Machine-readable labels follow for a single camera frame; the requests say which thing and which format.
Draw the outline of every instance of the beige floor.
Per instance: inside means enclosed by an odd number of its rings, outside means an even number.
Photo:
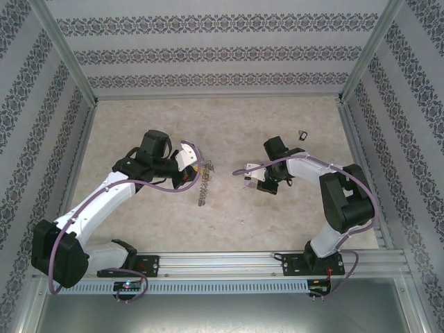
[[[102,223],[91,244],[120,238],[139,252],[302,250],[325,222],[319,188],[295,179],[272,196],[244,189],[231,172],[267,161],[262,144],[276,135],[322,160],[352,162],[333,98],[101,101],[73,204],[149,129],[168,133],[173,148],[181,139],[195,143],[212,161],[206,205],[198,206],[200,181],[180,194],[145,187]],[[306,141],[298,141],[299,130],[308,132]],[[344,248],[377,248],[375,234],[357,235]]]

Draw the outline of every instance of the mounting plate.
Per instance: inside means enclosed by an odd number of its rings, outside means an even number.
[[[334,253],[329,257],[317,259],[310,270],[305,263],[302,253],[275,253],[274,258],[282,262],[282,270],[284,276],[310,276],[310,275],[327,275],[327,270],[331,268],[331,275],[344,275],[344,263],[339,253]]]
[[[137,255],[135,267],[132,269],[143,273],[147,278],[156,278],[159,271],[158,255]],[[138,275],[102,270],[97,272],[98,278],[138,278]]]

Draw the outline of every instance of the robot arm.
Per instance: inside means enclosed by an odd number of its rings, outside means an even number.
[[[86,246],[95,229],[120,204],[134,196],[143,185],[125,182],[111,188],[111,184],[122,180],[151,182],[154,178],[172,179],[174,189],[192,181],[197,172],[192,167],[197,162],[194,150],[182,144],[171,158],[163,157],[166,147],[171,153],[171,141],[165,133],[150,130],[144,135],[140,147],[133,148],[112,168],[108,177],[83,202],[53,223],[40,221],[34,229],[31,264],[47,274],[50,254],[61,229],[84,203],[102,189],[106,189],[78,215],[63,235],[55,256],[54,280],[63,287],[74,286],[86,273],[116,267],[132,269],[137,251],[118,239],[100,246]]]
[[[355,182],[344,175],[333,172],[328,166],[316,163],[300,148],[289,150],[280,137],[269,139],[264,148],[270,160],[296,156],[245,174],[246,181],[258,179],[257,189],[270,194],[278,192],[279,183],[285,180],[289,186],[292,178],[300,177],[321,188],[324,215],[327,220],[323,229],[305,246],[304,258],[307,265],[313,268],[322,258],[337,252],[337,246],[349,232],[362,228],[375,211],[367,193]],[[247,164],[246,170],[258,167],[258,164]],[[368,187],[360,166],[337,166],[354,176]]]

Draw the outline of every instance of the enclosure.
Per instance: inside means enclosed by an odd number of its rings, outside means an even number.
[[[443,0],[0,6],[1,332],[444,331]],[[119,278],[96,275],[51,295],[31,266],[35,225],[150,129],[195,144],[206,180],[143,188],[88,242],[158,255],[147,295],[117,304]],[[354,274],[324,302],[273,259],[323,227],[319,188],[294,178],[272,196],[232,175],[267,162],[275,136],[358,164],[379,201],[377,226],[342,247],[359,253]],[[346,272],[354,262],[343,254]]]

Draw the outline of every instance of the patterned wallpaper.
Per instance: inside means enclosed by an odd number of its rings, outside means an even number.
[[[338,93],[387,0],[47,3],[104,97]]]
[[[89,106],[25,0],[0,0],[0,332],[31,277],[33,226],[54,219]]]
[[[444,331],[444,14],[406,1],[349,100],[391,237]]]

